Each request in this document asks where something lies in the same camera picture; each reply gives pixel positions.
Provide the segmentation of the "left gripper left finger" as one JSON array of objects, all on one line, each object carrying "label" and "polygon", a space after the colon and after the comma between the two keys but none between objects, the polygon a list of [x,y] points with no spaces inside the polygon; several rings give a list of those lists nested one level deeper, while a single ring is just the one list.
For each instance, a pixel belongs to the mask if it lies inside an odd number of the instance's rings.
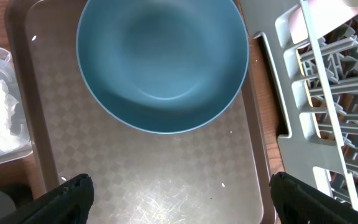
[{"label": "left gripper left finger", "polygon": [[1,218],[0,224],[86,224],[93,202],[93,181],[79,174]]}]

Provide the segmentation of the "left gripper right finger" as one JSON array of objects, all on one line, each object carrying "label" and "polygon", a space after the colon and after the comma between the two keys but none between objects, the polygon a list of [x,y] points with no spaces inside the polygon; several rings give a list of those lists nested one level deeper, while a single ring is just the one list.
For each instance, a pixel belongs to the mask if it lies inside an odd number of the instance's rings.
[{"label": "left gripper right finger", "polygon": [[270,179],[270,195],[282,223],[358,224],[358,212],[286,172]]}]

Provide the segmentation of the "dark blue plate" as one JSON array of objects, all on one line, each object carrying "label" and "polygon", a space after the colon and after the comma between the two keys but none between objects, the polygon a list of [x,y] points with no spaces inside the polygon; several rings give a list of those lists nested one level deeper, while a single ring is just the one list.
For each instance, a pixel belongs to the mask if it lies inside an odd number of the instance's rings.
[{"label": "dark blue plate", "polygon": [[176,134],[208,124],[234,101],[248,43],[232,0],[89,0],[76,56],[109,114],[141,131]]}]

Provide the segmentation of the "pink cup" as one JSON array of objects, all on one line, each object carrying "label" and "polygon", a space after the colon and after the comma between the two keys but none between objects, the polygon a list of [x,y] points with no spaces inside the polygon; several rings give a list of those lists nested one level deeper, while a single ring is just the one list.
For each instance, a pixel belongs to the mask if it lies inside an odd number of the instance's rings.
[{"label": "pink cup", "polygon": [[[308,0],[317,38],[328,34],[358,14],[358,7],[346,6],[342,0]],[[302,9],[288,18],[292,41],[297,44],[308,38]]]}]

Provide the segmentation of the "light green bowl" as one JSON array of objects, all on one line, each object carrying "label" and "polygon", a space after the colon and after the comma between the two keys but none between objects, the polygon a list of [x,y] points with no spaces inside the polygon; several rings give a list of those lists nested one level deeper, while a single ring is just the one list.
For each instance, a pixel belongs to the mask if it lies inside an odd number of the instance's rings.
[{"label": "light green bowl", "polygon": [[342,0],[346,6],[358,7],[358,0]]}]

